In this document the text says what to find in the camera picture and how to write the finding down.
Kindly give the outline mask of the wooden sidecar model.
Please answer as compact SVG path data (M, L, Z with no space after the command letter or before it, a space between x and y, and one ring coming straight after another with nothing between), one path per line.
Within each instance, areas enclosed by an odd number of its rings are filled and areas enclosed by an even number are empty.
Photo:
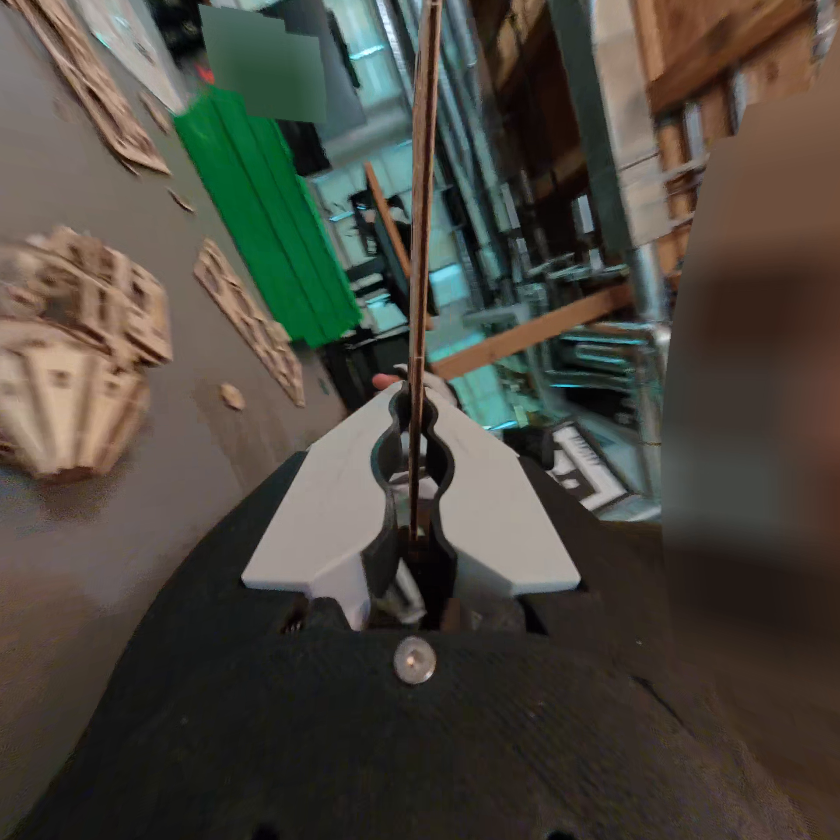
M58 225L2 244L2 458L36 480L104 476L144 424L148 370L172 362L165 289Z

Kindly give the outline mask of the grey desk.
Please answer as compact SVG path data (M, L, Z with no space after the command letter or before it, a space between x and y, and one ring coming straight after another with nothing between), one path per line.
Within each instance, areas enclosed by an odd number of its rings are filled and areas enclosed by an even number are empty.
M106 476L41 486L2 465L2 836L87 726L133 630L194 545L297 449L343 416L319 358L297 347L296 407L193 276L205 238L256 287L180 141L139 82L93 47L171 178L113 158L17 10L2 3L2 244L66 225L100 238L167 290L174 359L149 373L150 413ZM171 187L192 204L177 206ZM246 400L237 412L223 383Z

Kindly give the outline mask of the flat clear plastic sleeve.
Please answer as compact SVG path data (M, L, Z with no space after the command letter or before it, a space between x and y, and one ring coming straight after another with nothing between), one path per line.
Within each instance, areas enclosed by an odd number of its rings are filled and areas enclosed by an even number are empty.
M74 1L73 5L96 40L169 112L178 115L187 109L182 74L144 2Z

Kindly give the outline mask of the green storage bin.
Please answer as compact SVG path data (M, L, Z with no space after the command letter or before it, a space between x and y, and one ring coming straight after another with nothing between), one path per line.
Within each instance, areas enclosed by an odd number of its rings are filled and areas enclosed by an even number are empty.
M207 194L274 320L312 349L362 313L277 123L236 93L205 86L173 119Z

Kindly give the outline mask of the wooden beam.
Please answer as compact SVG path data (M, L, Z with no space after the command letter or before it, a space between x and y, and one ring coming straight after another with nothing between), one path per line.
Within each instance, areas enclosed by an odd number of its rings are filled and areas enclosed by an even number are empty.
M443 379L452 381L558 337L573 328L604 319L633 303L632 286L629 281L625 281L433 362L432 371Z

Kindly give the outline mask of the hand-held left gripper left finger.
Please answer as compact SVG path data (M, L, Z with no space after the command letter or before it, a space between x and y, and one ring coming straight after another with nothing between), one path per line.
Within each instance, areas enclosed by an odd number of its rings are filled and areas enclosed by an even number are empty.
M308 449L241 575L246 587L333 599L355 631L376 602L415 622L391 483L404 471L405 387L390 385Z

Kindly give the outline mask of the wooden parts sheet with slots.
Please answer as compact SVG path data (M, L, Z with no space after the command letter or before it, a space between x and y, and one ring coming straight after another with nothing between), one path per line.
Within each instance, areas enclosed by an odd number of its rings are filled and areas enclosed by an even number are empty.
M425 399L425 323L428 296L429 238L434 203L434 152L442 12L442 2L422 2L415 50L411 273L409 276L410 338L407 376L411 402L407 450L410 513L408 540L412 547L418 543L420 459Z

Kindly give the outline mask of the wooden sheet with oval cutouts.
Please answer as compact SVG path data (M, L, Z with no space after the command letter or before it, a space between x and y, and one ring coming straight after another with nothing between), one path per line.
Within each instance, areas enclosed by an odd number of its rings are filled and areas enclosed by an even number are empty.
M304 407L302 367L287 331L248 294L212 239L203 240L193 274L293 404Z

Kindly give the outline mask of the wooden sheet with gear cutouts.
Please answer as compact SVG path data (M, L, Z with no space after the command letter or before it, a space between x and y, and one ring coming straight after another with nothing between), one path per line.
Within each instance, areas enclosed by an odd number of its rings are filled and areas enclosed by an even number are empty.
M127 167L171 172L64 1L11 1L110 151Z

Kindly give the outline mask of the black framed marker sign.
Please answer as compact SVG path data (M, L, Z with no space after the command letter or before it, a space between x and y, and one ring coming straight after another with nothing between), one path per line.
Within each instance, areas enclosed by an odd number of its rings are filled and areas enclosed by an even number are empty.
M589 512L599 515L635 496L603 448L576 420L530 424L518 433L522 451Z

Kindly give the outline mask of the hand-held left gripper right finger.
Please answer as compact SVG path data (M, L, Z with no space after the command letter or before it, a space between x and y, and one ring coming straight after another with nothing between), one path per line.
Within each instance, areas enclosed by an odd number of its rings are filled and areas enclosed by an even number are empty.
M426 389L434 533L455 554L454 594L516 599L581 583L518 455Z

